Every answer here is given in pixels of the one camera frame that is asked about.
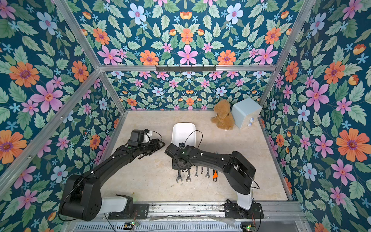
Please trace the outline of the large silver open-end wrench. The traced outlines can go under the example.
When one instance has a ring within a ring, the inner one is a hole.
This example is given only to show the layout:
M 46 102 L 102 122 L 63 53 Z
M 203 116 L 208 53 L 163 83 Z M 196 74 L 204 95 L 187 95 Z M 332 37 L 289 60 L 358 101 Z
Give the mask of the large silver open-end wrench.
M 182 181 L 183 181 L 183 178 L 181 176 L 181 170 L 178 170 L 176 182 L 179 183 L 179 182 L 182 182 Z

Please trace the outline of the short silver open-end wrench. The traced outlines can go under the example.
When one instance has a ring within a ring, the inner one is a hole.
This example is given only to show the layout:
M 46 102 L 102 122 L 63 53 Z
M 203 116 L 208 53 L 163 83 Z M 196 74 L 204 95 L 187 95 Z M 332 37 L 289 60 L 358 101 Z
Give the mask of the short silver open-end wrench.
M 196 170 L 195 170 L 195 176 L 194 177 L 198 177 L 198 166 L 196 166 Z

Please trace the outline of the white plastic storage box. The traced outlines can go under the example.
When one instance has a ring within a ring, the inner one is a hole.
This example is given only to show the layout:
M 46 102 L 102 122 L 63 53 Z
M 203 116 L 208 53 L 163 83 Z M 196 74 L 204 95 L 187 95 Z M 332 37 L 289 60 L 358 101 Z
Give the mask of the white plastic storage box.
M 193 123 L 183 122 L 173 126 L 172 144 L 179 147 L 180 143 L 185 146 L 196 145 L 196 126 Z

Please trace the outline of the medium silver combination wrench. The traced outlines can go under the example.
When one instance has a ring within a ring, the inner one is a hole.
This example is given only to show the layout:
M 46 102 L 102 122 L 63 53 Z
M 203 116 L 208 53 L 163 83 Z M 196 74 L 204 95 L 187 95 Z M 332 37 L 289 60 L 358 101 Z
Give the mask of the medium silver combination wrench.
M 206 178 L 210 178 L 210 173 L 209 173 L 209 168 L 206 168 L 206 175 L 205 175 Z

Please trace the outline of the orange-handled adjustable wrench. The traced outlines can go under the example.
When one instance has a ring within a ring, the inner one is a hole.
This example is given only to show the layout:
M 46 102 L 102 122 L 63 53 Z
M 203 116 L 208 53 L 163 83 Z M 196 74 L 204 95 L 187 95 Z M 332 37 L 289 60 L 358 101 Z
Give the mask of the orange-handled adjustable wrench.
M 213 170 L 213 181 L 214 182 L 217 182 L 217 179 L 218 179 L 218 171 L 217 170 Z

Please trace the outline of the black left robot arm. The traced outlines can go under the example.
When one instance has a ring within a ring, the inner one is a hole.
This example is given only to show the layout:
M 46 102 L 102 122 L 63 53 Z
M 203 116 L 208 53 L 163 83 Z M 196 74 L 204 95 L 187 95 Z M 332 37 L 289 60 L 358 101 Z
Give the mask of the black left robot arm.
M 108 159 L 90 171 L 70 176 L 64 186 L 59 214 L 71 218 L 91 221 L 102 213 L 101 188 L 117 171 L 137 157 L 152 155 L 165 143 L 152 139 L 148 143 L 120 146 Z

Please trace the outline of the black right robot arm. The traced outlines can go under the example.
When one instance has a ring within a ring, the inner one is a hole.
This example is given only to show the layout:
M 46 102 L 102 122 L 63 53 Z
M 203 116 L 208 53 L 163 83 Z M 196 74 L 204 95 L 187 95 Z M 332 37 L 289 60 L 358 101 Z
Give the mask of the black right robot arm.
M 193 146 L 180 148 L 170 144 L 165 154 L 174 161 L 174 169 L 187 170 L 192 166 L 202 166 L 223 173 L 231 188 L 237 192 L 237 205 L 246 211 L 251 209 L 256 168 L 240 152 L 217 154 Z

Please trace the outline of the light blue cube box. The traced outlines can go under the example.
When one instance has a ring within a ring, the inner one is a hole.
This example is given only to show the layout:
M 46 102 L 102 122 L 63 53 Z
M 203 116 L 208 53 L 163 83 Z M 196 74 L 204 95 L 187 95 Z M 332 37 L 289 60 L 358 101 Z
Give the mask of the light blue cube box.
M 244 99 L 233 105 L 231 113 L 239 129 L 252 126 L 258 120 L 262 106 L 252 98 Z

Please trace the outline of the brown teddy bear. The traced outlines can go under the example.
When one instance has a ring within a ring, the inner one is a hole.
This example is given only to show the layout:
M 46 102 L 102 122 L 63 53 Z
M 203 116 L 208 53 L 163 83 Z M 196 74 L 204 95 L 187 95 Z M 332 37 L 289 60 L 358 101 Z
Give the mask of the brown teddy bear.
M 231 114 L 231 104 L 223 99 L 214 106 L 216 116 L 211 118 L 211 122 L 223 130 L 232 130 L 235 122 Z

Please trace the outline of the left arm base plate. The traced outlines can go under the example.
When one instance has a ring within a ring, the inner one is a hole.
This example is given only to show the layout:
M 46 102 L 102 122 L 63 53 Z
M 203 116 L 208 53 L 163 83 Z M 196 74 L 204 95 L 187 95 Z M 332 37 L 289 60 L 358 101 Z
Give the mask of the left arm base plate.
M 146 219 L 149 213 L 149 204 L 129 204 L 123 211 L 112 212 L 108 218 L 111 220 Z

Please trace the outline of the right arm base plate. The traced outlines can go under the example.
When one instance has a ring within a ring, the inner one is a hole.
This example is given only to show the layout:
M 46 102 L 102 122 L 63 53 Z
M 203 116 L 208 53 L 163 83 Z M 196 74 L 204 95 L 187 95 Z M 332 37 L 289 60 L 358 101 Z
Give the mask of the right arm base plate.
M 249 210 L 243 209 L 236 203 L 225 203 L 224 212 L 226 218 L 233 219 L 264 219 L 264 212 L 261 204 L 253 203 Z

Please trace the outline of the black hook rail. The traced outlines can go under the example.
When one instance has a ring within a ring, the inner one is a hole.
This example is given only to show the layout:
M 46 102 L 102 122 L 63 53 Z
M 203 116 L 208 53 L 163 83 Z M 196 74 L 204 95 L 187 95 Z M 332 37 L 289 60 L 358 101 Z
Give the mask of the black hook rail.
M 159 65 L 155 66 L 157 72 L 215 72 L 216 66 L 210 65 Z

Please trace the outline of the perforated metal front rail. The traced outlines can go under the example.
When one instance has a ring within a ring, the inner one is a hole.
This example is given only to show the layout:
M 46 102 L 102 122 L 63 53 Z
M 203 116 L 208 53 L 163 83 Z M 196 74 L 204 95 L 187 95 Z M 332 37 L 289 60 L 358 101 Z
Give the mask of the perforated metal front rail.
M 79 222 L 75 232 L 241 232 L 241 225 L 220 221 Z

